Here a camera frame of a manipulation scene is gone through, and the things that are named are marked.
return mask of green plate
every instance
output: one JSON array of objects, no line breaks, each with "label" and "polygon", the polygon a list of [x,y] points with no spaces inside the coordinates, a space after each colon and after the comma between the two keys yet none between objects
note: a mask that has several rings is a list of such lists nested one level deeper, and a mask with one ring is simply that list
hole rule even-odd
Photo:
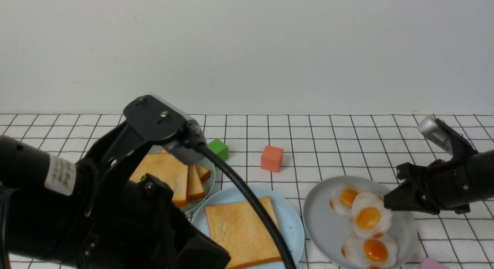
[{"label": "green plate", "polygon": [[[149,153],[159,153],[162,149],[163,148],[161,146],[155,145],[150,149]],[[206,169],[208,169],[211,172],[211,177],[203,183],[204,193],[206,194],[206,197],[202,199],[189,201],[186,207],[180,209],[186,215],[190,215],[193,211],[198,209],[199,206],[203,204],[203,202],[205,202],[205,200],[210,196],[213,190],[213,186],[215,185],[215,180],[216,180],[215,164],[213,164],[208,158],[204,158],[201,162],[198,163],[198,165],[201,165]]]}]

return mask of gray plate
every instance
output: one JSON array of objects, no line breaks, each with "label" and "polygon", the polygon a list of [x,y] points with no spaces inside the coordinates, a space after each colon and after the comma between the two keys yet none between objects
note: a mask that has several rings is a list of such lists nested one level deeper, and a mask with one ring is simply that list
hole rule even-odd
[{"label": "gray plate", "polygon": [[[376,195],[390,192],[385,186],[369,179],[356,176],[330,178],[317,184],[307,195],[303,221],[309,238],[323,255],[340,266],[357,269],[341,254],[341,246],[353,232],[350,218],[337,214],[330,207],[332,191],[344,184],[358,185]],[[394,267],[399,267],[411,257],[417,243],[417,227],[411,212],[393,211],[392,225],[387,233],[398,244],[398,259]]]}]

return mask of orange cube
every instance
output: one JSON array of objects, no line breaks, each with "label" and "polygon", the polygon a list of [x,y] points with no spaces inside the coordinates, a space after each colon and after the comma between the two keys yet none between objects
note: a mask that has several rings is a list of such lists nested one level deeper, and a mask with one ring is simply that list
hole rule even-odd
[{"label": "orange cube", "polygon": [[261,155],[261,169],[271,172],[279,172],[283,160],[283,149],[267,145]]}]

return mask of egg white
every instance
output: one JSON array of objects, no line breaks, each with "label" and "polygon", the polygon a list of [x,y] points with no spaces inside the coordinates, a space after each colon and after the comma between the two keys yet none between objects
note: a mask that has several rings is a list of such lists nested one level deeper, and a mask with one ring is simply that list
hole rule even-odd
[{"label": "egg white", "polygon": [[371,266],[388,269],[392,268],[397,261],[398,245],[395,239],[389,234],[376,239],[384,244],[388,250],[388,259],[384,262],[372,262],[365,256],[364,243],[367,239],[358,237],[355,233],[349,236],[341,247],[342,255],[360,269],[368,269]]},{"label": "egg white", "polygon": [[[357,225],[357,217],[364,208],[374,207],[381,213],[381,219],[375,227],[370,230],[362,230]],[[369,192],[361,192],[353,201],[352,209],[350,211],[351,225],[353,231],[358,237],[364,239],[378,238],[386,233],[391,227],[391,219],[393,218],[393,212],[384,207],[384,202],[381,196],[374,195]]]},{"label": "egg white", "polygon": [[362,191],[359,187],[357,187],[355,185],[342,185],[342,186],[336,188],[335,190],[333,190],[333,192],[331,193],[331,199],[330,199],[330,201],[332,202],[331,208],[336,213],[340,214],[341,216],[345,216],[345,217],[350,216],[351,209],[344,206],[344,204],[342,204],[340,202],[339,197],[340,197],[341,193],[347,188],[352,188],[353,190],[356,190],[358,193],[360,193]]}]

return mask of label sticker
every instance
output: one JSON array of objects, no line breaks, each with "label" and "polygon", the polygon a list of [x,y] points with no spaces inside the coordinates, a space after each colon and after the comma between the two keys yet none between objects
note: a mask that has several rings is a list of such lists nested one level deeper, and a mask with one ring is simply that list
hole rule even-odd
[{"label": "label sticker", "polygon": [[50,154],[50,167],[44,181],[44,186],[60,194],[69,196],[76,185],[76,165]]}]

